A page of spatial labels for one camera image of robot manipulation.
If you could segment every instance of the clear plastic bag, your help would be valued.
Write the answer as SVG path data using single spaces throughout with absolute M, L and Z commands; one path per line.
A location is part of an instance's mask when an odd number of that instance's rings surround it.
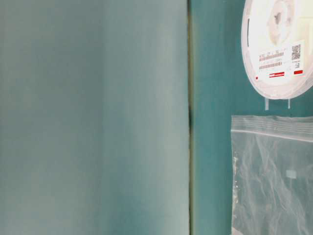
M 313 235 L 313 117 L 232 117 L 233 235 Z

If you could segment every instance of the barcode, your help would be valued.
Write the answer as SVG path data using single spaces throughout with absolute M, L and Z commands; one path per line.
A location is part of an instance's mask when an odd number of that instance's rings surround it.
M 282 65 L 282 62 L 277 62 L 277 63 L 269 64 L 269 65 L 263 65 L 263 66 L 260 66 L 259 69 L 263 70 L 263 69 L 268 69 L 268 68 L 272 68 L 272 67 L 276 67 L 280 65 Z
M 280 57 L 280 56 L 283 56 L 283 55 L 284 55 L 284 53 L 280 52 L 280 53 L 275 54 L 275 55 L 268 55 L 266 57 L 262 57 L 262 58 L 260 58 L 259 61 L 265 61 L 265 60 L 273 59 L 273 58 Z
M 298 60 L 301 56 L 301 45 L 292 47 L 292 60 Z

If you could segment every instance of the qr code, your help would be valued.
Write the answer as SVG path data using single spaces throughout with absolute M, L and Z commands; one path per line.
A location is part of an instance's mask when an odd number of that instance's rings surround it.
M 298 60 L 301 56 L 301 45 L 292 47 L 292 60 Z

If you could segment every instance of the small white label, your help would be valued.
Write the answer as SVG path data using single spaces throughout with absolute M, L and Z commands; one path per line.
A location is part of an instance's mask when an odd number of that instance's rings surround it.
M 297 178 L 297 172 L 294 170 L 286 170 L 286 176 L 290 179 L 296 179 Z
M 257 80 L 303 74 L 304 41 L 289 47 L 275 48 L 259 54 Z

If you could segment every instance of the light teal panel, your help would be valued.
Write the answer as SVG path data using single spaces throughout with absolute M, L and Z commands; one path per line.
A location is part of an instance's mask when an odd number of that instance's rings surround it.
M 0 1 L 0 234 L 99 234 L 102 0 Z
M 193 48 L 193 235 L 229 235 L 231 115 L 313 116 L 313 89 L 291 101 L 264 98 L 241 55 L 244 0 L 191 0 Z
M 187 9 L 106 0 L 103 235 L 187 235 Z

